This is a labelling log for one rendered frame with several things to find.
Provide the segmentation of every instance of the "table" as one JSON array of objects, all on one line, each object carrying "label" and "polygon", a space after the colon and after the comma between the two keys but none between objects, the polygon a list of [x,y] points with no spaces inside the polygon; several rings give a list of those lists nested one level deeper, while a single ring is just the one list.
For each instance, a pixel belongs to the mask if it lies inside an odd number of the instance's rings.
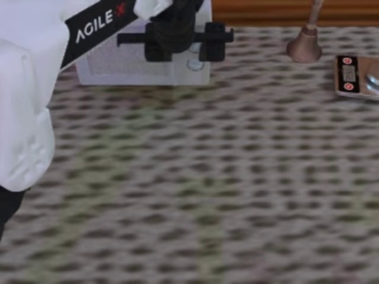
[{"label": "table", "polygon": [[61,74],[54,162],[9,222],[1,282],[379,283],[378,105],[336,99],[331,68],[377,56],[379,29],[321,28],[307,66],[284,54],[298,31],[236,29],[201,88]]}]

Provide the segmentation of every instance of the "plunger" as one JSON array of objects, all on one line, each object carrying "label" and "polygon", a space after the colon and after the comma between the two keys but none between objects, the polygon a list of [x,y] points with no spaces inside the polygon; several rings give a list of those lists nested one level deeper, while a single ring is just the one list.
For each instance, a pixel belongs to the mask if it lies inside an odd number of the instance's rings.
[{"label": "plunger", "polygon": [[287,45],[287,54],[293,61],[313,63],[320,59],[322,49],[317,40],[317,19],[323,0],[313,0],[308,24],[303,27],[294,40]]}]

